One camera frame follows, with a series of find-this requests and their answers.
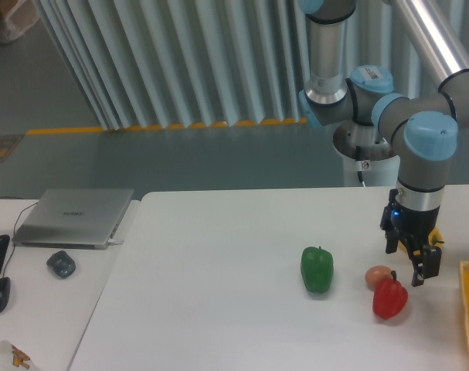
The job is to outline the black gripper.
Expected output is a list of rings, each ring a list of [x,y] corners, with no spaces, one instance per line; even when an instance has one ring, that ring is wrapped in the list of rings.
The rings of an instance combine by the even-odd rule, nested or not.
[[[409,209],[399,203],[396,199],[398,195],[398,189],[389,191],[380,228],[385,232],[387,254],[394,254],[399,242],[411,253],[411,285],[419,287],[426,279],[436,277],[440,272],[442,250],[440,247],[428,245],[428,236],[436,226],[440,208],[427,211]]]

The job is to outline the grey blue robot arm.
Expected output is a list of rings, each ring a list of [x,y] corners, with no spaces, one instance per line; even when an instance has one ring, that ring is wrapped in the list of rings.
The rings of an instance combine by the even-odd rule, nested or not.
[[[376,130],[399,157],[396,186],[380,226],[386,252],[404,246],[413,286],[440,271],[442,252],[429,242],[437,223],[460,129],[469,127],[469,55],[435,1],[393,1],[391,8],[428,69],[437,92],[410,99],[393,90],[390,73],[361,66],[344,75],[346,23],[354,1],[301,1],[310,26],[310,76],[299,93],[314,127],[353,121]]]

